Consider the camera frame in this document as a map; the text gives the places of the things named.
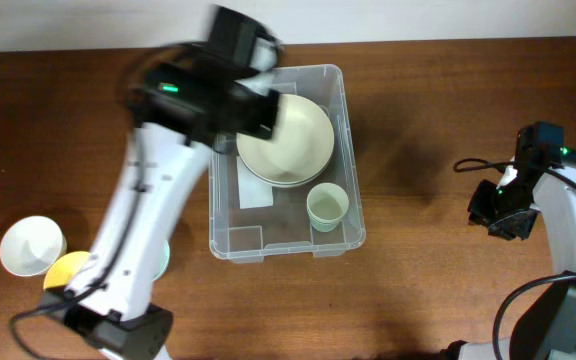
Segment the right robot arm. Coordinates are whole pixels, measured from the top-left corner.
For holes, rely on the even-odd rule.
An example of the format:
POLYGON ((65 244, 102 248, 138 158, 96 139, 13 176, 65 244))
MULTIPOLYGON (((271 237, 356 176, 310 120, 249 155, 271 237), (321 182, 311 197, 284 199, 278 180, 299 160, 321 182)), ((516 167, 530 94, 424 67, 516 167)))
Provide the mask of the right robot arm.
POLYGON ((455 341, 445 359, 576 359, 576 150, 562 127, 536 122, 519 130, 513 158, 489 162, 466 158, 455 172, 495 169, 497 183, 483 180, 468 205, 469 222, 489 235, 529 237, 543 219, 553 275, 532 280, 500 305, 488 343, 455 341))

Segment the mint green small bowl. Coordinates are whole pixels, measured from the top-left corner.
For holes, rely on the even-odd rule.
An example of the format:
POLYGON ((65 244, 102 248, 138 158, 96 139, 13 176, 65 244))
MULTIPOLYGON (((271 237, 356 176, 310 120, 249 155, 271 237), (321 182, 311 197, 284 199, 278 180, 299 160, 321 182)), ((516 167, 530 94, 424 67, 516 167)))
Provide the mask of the mint green small bowl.
POLYGON ((165 272, 167 271, 167 268, 168 268, 168 265, 170 262, 170 256, 171 256, 170 244, 168 242, 166 242, 164 245, 161 257, 158 261, 156 272, 154 273, 154 276, 153 276, 154 281, 160 279, 165 274, 165 272))

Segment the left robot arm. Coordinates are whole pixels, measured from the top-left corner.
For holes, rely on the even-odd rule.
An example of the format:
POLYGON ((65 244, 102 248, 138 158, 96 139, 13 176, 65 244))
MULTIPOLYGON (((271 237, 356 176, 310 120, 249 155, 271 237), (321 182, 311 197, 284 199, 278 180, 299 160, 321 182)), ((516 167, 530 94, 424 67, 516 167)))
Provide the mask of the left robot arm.
POLYGON ((173 316, 151 300, 163 250, 219 142, 272 137, 281 53, 264 25, 219 6, 206 39, 156 48, 126 70, 123 170, 87 262, 45 293, 45 315, 108 358, 166 357, 173 316))

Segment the white small bowl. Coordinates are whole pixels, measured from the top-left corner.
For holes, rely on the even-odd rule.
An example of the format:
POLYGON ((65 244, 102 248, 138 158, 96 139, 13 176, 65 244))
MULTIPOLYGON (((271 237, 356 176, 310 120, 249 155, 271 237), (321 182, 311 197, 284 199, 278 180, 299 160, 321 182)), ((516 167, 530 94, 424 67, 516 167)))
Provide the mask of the white small bowl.
POLYGON ((30 216, 11 225, 0 242, 0 262, 19 277, 45 274, 66 253, 67 241, 52 219, 30 216))

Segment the beige bowl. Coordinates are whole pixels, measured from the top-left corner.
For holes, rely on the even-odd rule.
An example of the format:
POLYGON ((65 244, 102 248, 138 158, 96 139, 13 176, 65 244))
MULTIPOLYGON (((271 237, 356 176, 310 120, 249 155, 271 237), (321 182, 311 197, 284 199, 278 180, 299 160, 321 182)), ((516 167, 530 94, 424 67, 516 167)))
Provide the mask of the beige bowl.
POLYGON ((245 157, 243 154, 239 154, 238 158, 245 168, 263 183, 276 188, 296 188, 319 180, 329 167, 333 153, 329 154, 325 162, 316 159, 315 164, 318 166, 316 171, 312 170, 308 160, 305 164, 299 164, 298 170, 285 170, 266 156, 253 155, 245 157))

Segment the cream white bowl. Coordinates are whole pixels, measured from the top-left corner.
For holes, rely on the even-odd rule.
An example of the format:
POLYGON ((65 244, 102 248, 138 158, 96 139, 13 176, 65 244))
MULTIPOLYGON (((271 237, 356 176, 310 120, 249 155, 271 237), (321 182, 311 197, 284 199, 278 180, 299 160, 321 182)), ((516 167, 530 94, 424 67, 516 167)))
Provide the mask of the cream white bowl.
POLYGON ((290 186, 318 175, 329 163, 335 144, 332 123, 313 101, 283 94, 269 140, 236 138, 240 159, 266 182, 290 186))

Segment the yellow small bowl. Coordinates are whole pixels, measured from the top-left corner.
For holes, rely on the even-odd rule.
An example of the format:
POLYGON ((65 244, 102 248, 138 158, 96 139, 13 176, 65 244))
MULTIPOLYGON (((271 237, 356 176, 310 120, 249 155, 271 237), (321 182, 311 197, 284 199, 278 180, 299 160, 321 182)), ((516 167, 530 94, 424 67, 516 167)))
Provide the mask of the yellow small bowl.
POLYGON ((76 251, 60 257, 47 271, 43 289, 66 286, 82 269, 90 257, 87 251, 76 251))

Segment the cream plastic cup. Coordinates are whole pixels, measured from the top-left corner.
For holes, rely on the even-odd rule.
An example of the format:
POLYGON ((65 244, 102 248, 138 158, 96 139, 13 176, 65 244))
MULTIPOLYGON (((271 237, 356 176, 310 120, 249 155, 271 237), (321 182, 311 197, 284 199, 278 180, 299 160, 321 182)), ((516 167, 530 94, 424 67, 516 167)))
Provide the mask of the cream plastic cup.
POLYGON ((321 224, 337 224, 346 215, 350 205, 346 191, 334 183, 314 186, 306 199, 307 213, 311 220, 321 224))

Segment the mint green cup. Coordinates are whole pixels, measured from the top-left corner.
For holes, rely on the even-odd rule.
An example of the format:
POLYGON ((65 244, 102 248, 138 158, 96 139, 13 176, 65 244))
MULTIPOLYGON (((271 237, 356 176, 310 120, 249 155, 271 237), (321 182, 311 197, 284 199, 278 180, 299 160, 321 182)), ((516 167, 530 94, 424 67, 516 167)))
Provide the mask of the mint green cup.
POLYGON ((341 219, 335 221, 320 221, 318 219, 310 218, 311 226, 318 232, 331 232, 341 223, 341 219))

